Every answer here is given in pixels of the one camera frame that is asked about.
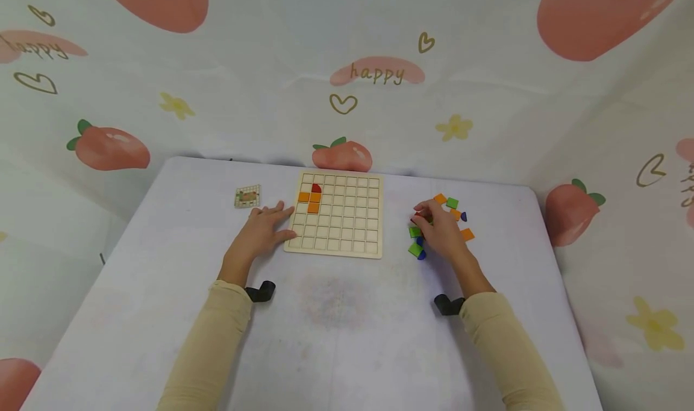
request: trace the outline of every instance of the yellow flower print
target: yellow flower print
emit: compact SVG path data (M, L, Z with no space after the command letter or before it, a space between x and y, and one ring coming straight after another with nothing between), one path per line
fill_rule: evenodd
M634 298L638 316L627 316L627 322L643 330L643 337L648 347L660 351L663 347L681 351L684 349L684 339L672 330L677 325L677 316L670 310L652 312L643 298Z
M473 121L469 119L462 120L459 114L453 114L450 119L448 119L448 124L438 124L436 130L443 134L443 141L447 142L451 140L454 136L460 138L460 140L465 140L467 138L467 132L473 128Z
M164 104L159 104L164 111L173 111L179 120L186 120L186 115L194 116L193 110L190 109L186 101L181 98L174 98L168 93L161 92L161 97L164 99Z

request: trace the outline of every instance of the black clamp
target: black clamp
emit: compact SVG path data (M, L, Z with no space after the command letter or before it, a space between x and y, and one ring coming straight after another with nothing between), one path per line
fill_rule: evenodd
M465 298L458 298L457 300L451 301L445 293L434 298L434 304L442 316L457 315L460 313L460 309L462 309L464 302Z
M272 295L275 293L275 283L265 280L260 285L260 289L247 287L246 293L251 297L251 301L255 303L266 303L272 300Z

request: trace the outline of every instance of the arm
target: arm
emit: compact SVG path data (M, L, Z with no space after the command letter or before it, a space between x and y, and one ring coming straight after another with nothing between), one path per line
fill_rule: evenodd
M253 209L246 225L224 255L217 280L173 364L158 411L216 410L236 349L251 318L244 287L252 261L275 245L296 237L274 226L293 212L283 202Z
M460 312L467 333L487 362L508 411L561 411L563 404L542 358L528 333L513 314L506 297L488 282L477 259L467 249L451 214L437 202L421 202L414 208L433 216L433 225L414 216L430 247L451 264L463 296Z

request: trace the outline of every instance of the child's hand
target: child's hand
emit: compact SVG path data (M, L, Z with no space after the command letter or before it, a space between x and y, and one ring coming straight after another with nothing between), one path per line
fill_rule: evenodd
M413 216L412 223L422 230L424 238L435 252L443 256L450 264L466 255L467 245L458 229L458 224L453 215L444 211L437 201L433 199L423 201L415 206L414 210L423 216ZM426 220L429 216L434 218L433 225Z
M276 225L282 223L293 212L294 206L284 209L282 200L272 209L268 206L263 209L254 207L246 224L231 243L227 254L224 255L225 260L250 264L257 256L272 251L278 243L296 237L296 232L293 230L285 229L275 232Z

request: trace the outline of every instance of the white table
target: white table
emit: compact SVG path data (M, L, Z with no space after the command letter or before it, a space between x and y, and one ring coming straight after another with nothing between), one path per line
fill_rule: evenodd
M246 220L237 187L293 201L300 168L172 158L150 188L23 410L154 410L188 329ZM567 410L601 410L533 191L385 175L381 260L285 253L257 261L255 305L220 409L502 410L456 316L433 298L460 289L429 252L407 252L412 206L461 201L485 274L511 301Z

